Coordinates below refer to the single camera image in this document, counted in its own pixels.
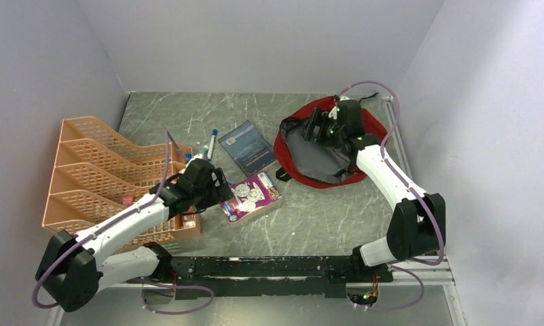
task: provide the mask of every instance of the small pink object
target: small pink object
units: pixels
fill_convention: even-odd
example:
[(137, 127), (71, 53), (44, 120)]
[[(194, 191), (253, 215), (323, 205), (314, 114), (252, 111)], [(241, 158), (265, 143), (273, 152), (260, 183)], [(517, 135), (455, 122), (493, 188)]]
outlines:
[(134, 204), (134, 195), (125, 195), (122, 197), (122, 205), (129, 207)]

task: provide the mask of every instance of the book cover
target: book cover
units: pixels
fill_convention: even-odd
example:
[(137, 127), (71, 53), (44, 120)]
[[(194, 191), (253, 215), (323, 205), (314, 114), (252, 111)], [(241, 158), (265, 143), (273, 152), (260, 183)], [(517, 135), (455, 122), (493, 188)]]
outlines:
[(276, 208), (283, 199), (266, 171), (232, 185), (230, 189), (234, 198), (220, 206), (232, 227)]
[(272, 146), (249, 120), (219, 137), (218, 143), (248, 177), (276, 160)]

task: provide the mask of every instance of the gray bag lining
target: gray bag lining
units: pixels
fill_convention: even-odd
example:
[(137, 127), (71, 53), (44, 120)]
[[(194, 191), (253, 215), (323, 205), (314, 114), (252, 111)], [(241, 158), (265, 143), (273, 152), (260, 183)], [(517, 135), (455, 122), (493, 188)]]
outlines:
[(302, 124), (284, 122), (280, 126), (293, 164), (302, 175), (326, 183), (340, 183), (351, 176), (350, 160), (339, 149), (324, 147), (301, 136)]

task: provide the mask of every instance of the orange plastic file organizer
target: orange plastic file organizer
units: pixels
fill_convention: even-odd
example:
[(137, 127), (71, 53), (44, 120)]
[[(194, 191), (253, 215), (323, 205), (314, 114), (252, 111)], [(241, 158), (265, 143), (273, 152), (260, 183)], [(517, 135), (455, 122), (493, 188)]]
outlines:
[[(191, 147), (178, 144), (183, 153)], [(185, 167), (170, 143), (168, 176)], [(122, 196), (135, 200), (157, 184), (163, 174), (165, 145), (134, 145), (95, 117), (64, 120), (42, 226), (74, 234), (100, 223), (126, 207)], [(148, 229), (127, 247), (200, 235), (200, 216), (184, 228), (180, 215)]]

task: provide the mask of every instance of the cable clip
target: cable clip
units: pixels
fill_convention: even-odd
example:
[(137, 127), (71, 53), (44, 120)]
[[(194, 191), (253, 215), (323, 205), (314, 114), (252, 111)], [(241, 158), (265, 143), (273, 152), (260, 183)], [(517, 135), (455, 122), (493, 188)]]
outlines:
[(413, 181), (408, 182), (407, 187), (406, 187), (406, 191), (410, 192), (410, 189), (413, 189), (414, 191), (416, 191), (416, 188), (414, 188), (415, 185), (416, 184)]

